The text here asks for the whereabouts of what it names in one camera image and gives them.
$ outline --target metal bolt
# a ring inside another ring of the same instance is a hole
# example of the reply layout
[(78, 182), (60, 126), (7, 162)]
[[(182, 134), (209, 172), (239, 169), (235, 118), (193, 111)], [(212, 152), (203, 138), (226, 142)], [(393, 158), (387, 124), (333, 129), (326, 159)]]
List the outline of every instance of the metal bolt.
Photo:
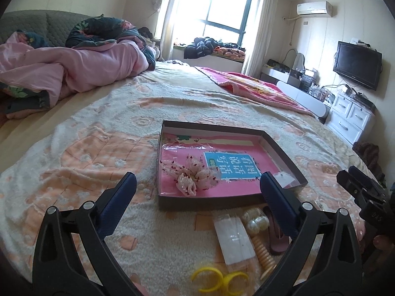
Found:
[(345, 208), (340, 208), (340, 213), (341, 213), (343, 216), (347, 216), (347, 215), (348, 215), (348, 211), (347, 211), (347, 209), (345, 209)]
[(311, 203), (303, 203), (302, 205), (303, 209), (305, 210), (311, 210), (313, 209), (313, 205)]
[(87, 201), (86, 203), (84, 203), (84, 209), (86, 210), (92, 209), (94, 205), (95, 204), (93, 203), (93, 201)]
[(52, 215), (56, 211), (56, 207), (51, 206), (47, 209), (48, 215)]

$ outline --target hot pink blanket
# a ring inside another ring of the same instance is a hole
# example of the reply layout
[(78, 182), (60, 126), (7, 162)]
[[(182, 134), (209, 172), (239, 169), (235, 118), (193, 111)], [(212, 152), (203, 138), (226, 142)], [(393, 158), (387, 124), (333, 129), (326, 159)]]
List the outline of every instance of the hot pink blanket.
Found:
[(104, 51), (38, 48), (18, 41), (17, 34), (0, 45), (3, 92), (47, 91), (50, 107), (66, 96), (105, 86), (147, 70), (148, 62), (132, 39), (105, 46)]
[(265, 105), (289, 109), (313, 116), (311, 111), (299, 105), (274, 84), (263, 82), (240, 73), (220, 72), (203, 67), (196, 68), (220, 87), (227, 89), (235, 95), (243, 96)]

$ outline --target tv screen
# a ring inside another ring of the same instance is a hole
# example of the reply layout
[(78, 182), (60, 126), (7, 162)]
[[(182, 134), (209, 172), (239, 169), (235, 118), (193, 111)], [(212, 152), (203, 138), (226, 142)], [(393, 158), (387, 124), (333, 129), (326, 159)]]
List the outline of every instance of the tv screen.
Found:
[(333, 71), (368, 89), (377, 89), (382, 54), (375, 50), (339, 41)]

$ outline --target yellow plastic bracelet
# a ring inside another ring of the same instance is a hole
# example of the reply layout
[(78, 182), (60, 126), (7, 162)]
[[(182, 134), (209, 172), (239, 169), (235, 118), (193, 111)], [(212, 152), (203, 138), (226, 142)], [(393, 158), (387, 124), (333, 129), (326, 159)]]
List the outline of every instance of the yellow plastic bracelet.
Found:
[(224, 277), (224, 290), (225, 290), (225, 291), (228, 293), (228, 295), (230, 295), (230, 296), (239, 296), (239, 295), (241, 295), (241, 294), (244, 292), (244, 290), (237, 291), (237, 292), (230, 292), (230, 291), (229, 291), (229, 284), (230, 284), (230, 281), (231, 281), (232, 279), (234, 279), (235, 277), (238, 277), (238, 276), (241, 276), (241, 277), (243, 277), (243, 278), (245, 278), (245, 279), (248, 280), (248, 275), (247, 275), (246, 273), (243, 273), (243, 272), (233, 272), (233, 273), (230, 273), (230, 274), (228, 274), (228, 275), (226, 275), (226, 276)]
[(199, 268), (196, 272), (194, 272), (192, 274), (191, 281), (193, 281), (198, 274), (200, 274), (201, 272), (206, 272), (206, 271), (216, 273), (217, 276), (218, 276), (218, 282), (217, 282), (217, 284), (214, 287), (211, 287), (211, 288), (208, 288), (208, 289), (199, 289), (199, 291), (201, 293), (211, 293), (211, 292), (214, 292), (214, 291), (220, 289), (222, 284), (224, 283), (224, 275), (218, 269), (216, 269), (214, 267), (202, 267), (202, 268)]

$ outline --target bed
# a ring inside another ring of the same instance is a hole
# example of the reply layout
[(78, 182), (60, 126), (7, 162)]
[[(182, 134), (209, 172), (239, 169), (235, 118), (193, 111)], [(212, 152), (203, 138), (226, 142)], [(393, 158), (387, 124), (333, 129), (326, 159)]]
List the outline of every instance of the bed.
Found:
[[(50, 10), (6, 13), (0, 19), (0, 42), (24, 29), (62, 46), (68, 30), (87, 17)], [(11, 264), (15, 273), (10, 279), (18, 274), (24, 278), (18, 287), (31, 282), (36, 236), (49, 206), (66, 210), (94, 201), (131, 171), (138, 190), (107, 245), (125, 273), (150, 295), (194, 295), (188, 277), (196, 264), (224, 262), (213, 230), (218, 212), (158, 210), (156, 152), (164, 119), (266, 131), (309, 181), (298, 198), (321, 210), (347, 208), (358, 238), (363, 236), (359, 208), (337, 184), (336, 174), (355, 165), (373, 176), (316, 118), (235, 96), (196, 68), (157, 63), (155, 71), (75, 94), (50, 111), (9, 120), (0, 128), (4, 275), (10, 275)], [(77, 238), (75, 243), (88, 276), (97, 280), (82, 244)], [(319, 240), (299, 281), (306, 279), (318, 247)]]

